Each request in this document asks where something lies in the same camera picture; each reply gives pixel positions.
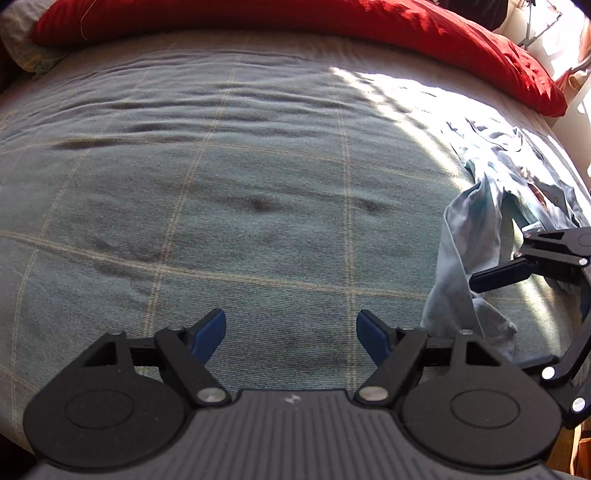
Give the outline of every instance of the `metal screw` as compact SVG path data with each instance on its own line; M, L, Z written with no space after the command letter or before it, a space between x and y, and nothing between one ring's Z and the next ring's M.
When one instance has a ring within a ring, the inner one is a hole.
M226 392L218 387L209 387L199 390L197 398L205 403L220 403L226 399Z
M542 370L542 378L544 380L550 380L550 378L552 378L555 373L556 370L554 370L554 367L546 367Z
M573 400L573 404L570 406L573 412L580 412L585 408L585 399L583 397L577 397Z
M365 401L383 401L388 398L388 390L384 387L363 387L359 396Z

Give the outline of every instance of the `bedspread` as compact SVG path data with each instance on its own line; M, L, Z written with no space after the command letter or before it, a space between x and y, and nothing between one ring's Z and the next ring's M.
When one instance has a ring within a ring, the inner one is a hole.
M472 184L451 109L541 118L409 52L333 37L182 32L87 48L0 97L0 433L107 330L152 335L214 307L208 367L238 388L356 388L355 317L418 326L445 207ZM504 215L502 256L520 242ZM533 278L487 296L515 359L560 353L577 304Z

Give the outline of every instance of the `robotic arm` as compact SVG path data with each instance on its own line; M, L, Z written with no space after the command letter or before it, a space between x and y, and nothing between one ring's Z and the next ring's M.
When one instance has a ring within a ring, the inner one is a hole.
M532 273L589 286L591 229L527 236L516 259L476 274L475 291ZM513 365L469 330L454 339L357 317L375 372L344 390L242 391L207 370L226 317L153 338L103 335L29 403L30 480L556 479L543 461L562 425L591 413L572 379L591 349L587 315L562 358ZM134 366L158 367L162 382ZM421 382L423 369L447 366Z

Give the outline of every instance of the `pillowcase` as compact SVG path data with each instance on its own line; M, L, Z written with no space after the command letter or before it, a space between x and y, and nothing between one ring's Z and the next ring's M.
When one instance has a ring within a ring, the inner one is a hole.
M31 29L55 0L15 0L0 13L0 40L14 62L26 72L43 75L63 57L63 48L35 45Z
M566 112L538 60L427 0L57 0L31 38L65 46L175 28L296 30L396 45L471 72L542 115Z

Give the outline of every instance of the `crumpled clothing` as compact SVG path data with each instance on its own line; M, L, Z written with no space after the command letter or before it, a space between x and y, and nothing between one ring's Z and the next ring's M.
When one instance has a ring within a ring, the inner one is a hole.
M511 359L517 327L470 290L473 273L499 264L501 204L511 196L526 223L555 230L588 226L574 195L539 149L517 127L482 125L472 119L447 123L444 134L471 172L475 184L446 208L436 278L424 306L421 327L453 338L460 329L480 335ZM549 200L542 205L529 187Z

